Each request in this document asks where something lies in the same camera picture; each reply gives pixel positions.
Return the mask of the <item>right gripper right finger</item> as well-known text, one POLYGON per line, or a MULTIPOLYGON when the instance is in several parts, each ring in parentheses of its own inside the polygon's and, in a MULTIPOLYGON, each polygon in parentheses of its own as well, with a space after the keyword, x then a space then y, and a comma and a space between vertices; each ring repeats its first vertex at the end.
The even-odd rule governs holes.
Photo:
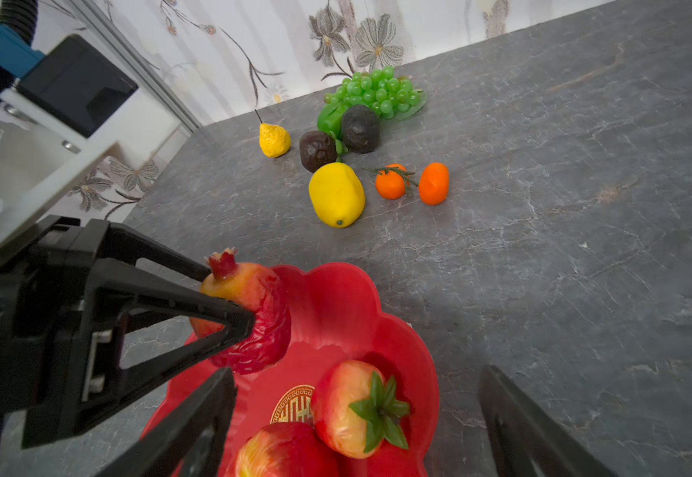
POLYGON ((500 369, 481 370, 478 398, 500 476, 612 476, 500 369))

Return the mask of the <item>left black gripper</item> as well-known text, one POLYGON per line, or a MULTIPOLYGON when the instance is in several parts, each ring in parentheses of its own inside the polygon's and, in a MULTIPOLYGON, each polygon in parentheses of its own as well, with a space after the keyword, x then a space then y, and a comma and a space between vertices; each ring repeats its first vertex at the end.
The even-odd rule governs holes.
POLYGON ((87 431, 191 366, 250 335, 252 312, 137 267, 141 258, 198 279, 206 266, 121 224, 51 216, 0 246, 0 441, 6 416, 43 409, 36 445, 63 431, 64 392, 87 431), (128 368, 125 337, 177 316, 221 324, 203 338, 128 368), (70 357, 80 328, 85 360, 70 357))

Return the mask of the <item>dark red pomegranate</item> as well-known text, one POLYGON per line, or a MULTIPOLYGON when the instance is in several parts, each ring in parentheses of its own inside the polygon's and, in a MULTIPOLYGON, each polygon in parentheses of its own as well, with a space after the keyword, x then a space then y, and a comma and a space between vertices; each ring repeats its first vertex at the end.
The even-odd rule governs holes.
POLYGON ((210 358, 218 368, 237 375, 250 375, 278 363, 290 345, 292 316, 284 284, 271 268, 252 262, 237 262, 237 251, 227 248, 207 258, 211 274, 199 291, 229 300, 252 312, 255 325, 248 339, 210 358))

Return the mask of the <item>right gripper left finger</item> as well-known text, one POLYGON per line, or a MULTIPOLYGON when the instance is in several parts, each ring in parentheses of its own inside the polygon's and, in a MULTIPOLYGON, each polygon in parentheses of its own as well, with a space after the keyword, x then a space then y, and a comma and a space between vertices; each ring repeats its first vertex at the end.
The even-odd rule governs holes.
POLYGON ((101 476, 215 476, 237 397, 233 374, 210 376, 101 476))

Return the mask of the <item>red flower-shaped fruit bowl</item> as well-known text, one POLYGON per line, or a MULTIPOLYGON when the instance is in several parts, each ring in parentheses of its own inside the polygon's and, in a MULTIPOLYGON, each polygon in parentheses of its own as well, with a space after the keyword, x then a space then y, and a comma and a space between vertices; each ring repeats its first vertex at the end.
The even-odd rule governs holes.
MULTIPOLYGON (((240 448, 273 423, 306 423, 315 431, 311 399, 327 371, 363 361, 398 381, 398 398, 411 406, 401 422, 409 448, 387 442, 367 459, 336 453, 338 476, 421 476, 439 415, 439 384, 431 354, 407 324, 383 312, 371 279, 351 264, 326 264, 310 272, 271 268, 282 280, 292 316, 286 355, 259 373, 234 375, 238 389, 220 466, 227 476, 240 448)), ((218 369, 210 360, 172 379, 155 413, 164 419, 218 369)))

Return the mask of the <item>yellow lemon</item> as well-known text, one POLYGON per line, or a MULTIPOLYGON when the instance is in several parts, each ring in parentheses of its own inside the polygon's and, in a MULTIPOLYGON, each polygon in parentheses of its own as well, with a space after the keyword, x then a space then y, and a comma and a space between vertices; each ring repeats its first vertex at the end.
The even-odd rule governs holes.
POLYGON ((351 226, 362 215, 366 197, 355 171, 333 162, 320 167, 310 178, 308 193, 315 214, 332 228, 351 226))

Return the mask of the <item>red apple fruit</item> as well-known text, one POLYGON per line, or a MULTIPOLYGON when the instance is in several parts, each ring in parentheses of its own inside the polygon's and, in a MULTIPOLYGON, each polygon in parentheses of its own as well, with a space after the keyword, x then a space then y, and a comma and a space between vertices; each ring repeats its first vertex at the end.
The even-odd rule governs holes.
POLYGON ((237 452, 227 476, 338 476, 336 453, 306 423, 273 423, 237 452))

